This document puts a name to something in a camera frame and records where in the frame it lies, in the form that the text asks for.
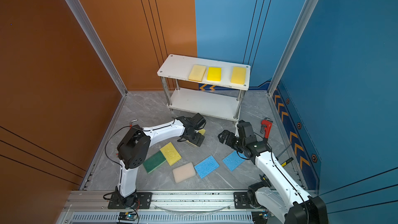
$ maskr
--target shelf top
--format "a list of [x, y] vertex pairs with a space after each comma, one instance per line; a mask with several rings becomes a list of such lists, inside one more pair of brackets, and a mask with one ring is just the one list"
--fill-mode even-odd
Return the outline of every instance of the shelf top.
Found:
[[[195, 82], [188, 80], [189, 74], [193, 68], [193, 65], [206, 66], [206, 72], [203, 76], [202, 82], [208, 85], [215, 85], [220, 87], [228, 87], [233, 89], [245, 90], [249, 89], [250, 82], [250, 66], [246, 64], [232, 63], [232, 62], [221, 62], [203, 58], [196, 58], [190, 56], [180, 56], [171, 54], [164, 61], [163, 65], [158, 70], [158, 76], [173, 78], [183, 81]], [[207, 72], [209, 67], [221, 67], [221, 81], [208, 81]], [[246, 81], [244, 85], [231, 83], [231, 76], [233, 67], [245, 67], [246, 68]]]

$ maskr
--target sponge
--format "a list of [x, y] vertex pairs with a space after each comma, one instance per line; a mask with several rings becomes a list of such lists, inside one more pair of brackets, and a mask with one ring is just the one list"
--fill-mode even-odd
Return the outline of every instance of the sponge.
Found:
[[177, 152], [171, 142], [160, 148], [160, 151], [163, 153], [170, 166], [172, 166], [181, 159], [180, 154]]
[[221, 67], [209, 67], [207, 72], [207, 80], [220, 82], [221, 81]]
[[206, 66], [193, 65], [191, 73], [188, 76], [188, 80], [194, 81], [194, 82], [202, 82], [205, 72], [206, 72]]
[[195, 169], [192, 163], [184, 164], [178, 168], [173, 169], [174, 180], [176, 183], [187, 180], [188, 178], [194, 177], [196, 175]]
[[216, 162], [213, 156], [210, 156], [198, 163], [195, 166], [196, 172], [199, 174], [199, 177], [203, 179], [205, 176], [210, 174], [213, 170], [220, 167], [220, 165]]
[[230, 171], [233, 171], [245, 160], [243, 158], [240, 158], [238, 154], [234, 151], [231, 154], [229, 154], [226, 158], [224, 158], [222, 161], [225, 163], [226, 167], [228, 167]]
[[166, 162], [166, 158], [161, 151], [158, 151], [152, 157], [145, 160], [145, 162], [143, 162], [143, 166], [149, 174], [157, 167], [161, 166], [164, 162]]
[[231, 83], [243, 85], [246, 81], [246, 68], [245, 67], [234, 67], [232, 70]]

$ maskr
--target white shelf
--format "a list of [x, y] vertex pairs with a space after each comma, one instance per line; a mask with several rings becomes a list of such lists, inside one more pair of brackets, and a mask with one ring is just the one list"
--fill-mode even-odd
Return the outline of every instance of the white shelf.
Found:
[[[172, 54], [167, 57], [166, 61], [158, 70], [158, 76], [173, 78], [183, 81], [190, 81], [188, 80], [188, 77], [189, 74], [191, 73], [193, 65], [195, 64], [207, 67], [205, 75], [203, 76], [203, 80], [200, 83], [215, 85], [220, 87], [228, 87], [238, 90], [245, 90], [245, 91], [249, 89], [250, 66], [245, 64], [232, 63], [232, 62], [221, 62], [209, 59], [202, 59], [202, 58], [189, 57], [189, 56], [179, 56]], [[207, 72], [209, 70], [209, 67], [221, 67], [220, 82], [207, 80]], [[244, 85], [231, 83], [233, 67], [246, 68], [246, 81]]]
[[187, 88], [174, 90], [171, 102], [172, 105], [169, 108], [172, 109], [200, 113], [230, 121], [236, 121], [234, 115], [239, 103], [234, 97]]

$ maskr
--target gray marble floor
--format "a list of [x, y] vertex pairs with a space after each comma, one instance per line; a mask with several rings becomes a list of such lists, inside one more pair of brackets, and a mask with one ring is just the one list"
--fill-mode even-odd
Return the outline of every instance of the gray marble floor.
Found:
[[[223, 95], [236, 97], [238, 92], [217, 92]], [[170, 111], [166, 107], [166, 98], [163, 92], [130, 92], [123, 105], [122, 111], [117, 119], [117, 123], [112, 133], [115, 133], [123, 126], [128, 126], [133, 119], [138, 119], [134, 124], [141, 127], [150, 127], [165, 122], [172, 121], [172, 117], [186, 116], [191, 117], [193, 113], [183, 111]], [[259, 174], [262, 172], [251, 161], [244, 161], [234, 171], [230, 171], [222, 162], [234, 150], [218, 141], [217, 135], [224, 129], [234, 132], [234, 123], [231, 121], [204, 116], [206, 119], [205, 140], [201, 147], [196, 147], [187, 142], [177, 142], [177, 138], [171, 138], [157, 143], [149, 148], [147, 158], [159, 151], [168, 142], [172, 142], [182, 159], [174, 165], [163, 163], [155, 171], [148, 174], [140, 166], [137, 176], [138, 190], [160, 190], [160, 189], [247, 189], [253, 183], [259, 182]], [[266, 99], [264, 91], [247, 91], [241, 107], [240, 119], [251, 122], [255, 132], [260, 133], [260, 122], [264, 117], [273, 119], [271, 107]], [[127, 132], [125, 130], [116, 134], [108, 143], [107, 154], [114, 160], [116, 157], [117, 144]], [[285, 145], [282, 141], [278, 126], [275, 124], [271, 129], [269, 144], [273, 148], [274, 154], [278, 155]], [[215, 171], [201, 179], [198, 175], [181, 183], [175, 183], [172, 169], [193, 162], [194, 166], [205, 158], [212, 155], [220, 165]], [[289, 158], [285, 152], [279, 161], [282, 163]], [[286, 171], [296, 180], [298, 175], [293, 166], [288, 164]], [[101, 154], [99, 162], [95, 166], [91, 181], [86, 184], [87, 190], [114, 190], [119, 179], [119, 166], [112, 163], [104, 152]]]

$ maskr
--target blue wall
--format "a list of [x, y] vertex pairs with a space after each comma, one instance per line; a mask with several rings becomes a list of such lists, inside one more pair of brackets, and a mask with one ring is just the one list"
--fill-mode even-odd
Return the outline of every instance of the blue wall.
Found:
[[304, 2], [195, 0], [198, 57], [250, 64], [250, 86], [260, 86], [273, 76]]
[[[316, 149], [320, 194], [398, 166], [398, 2], [319, 0], [282, 77]], [[398, 170], [322, 195], [325, 202], [398, 183]], [[394, 201], [398, 187], [327, 204]], [[398, 202], [329, 214], [333, 223], [397, 223]]]

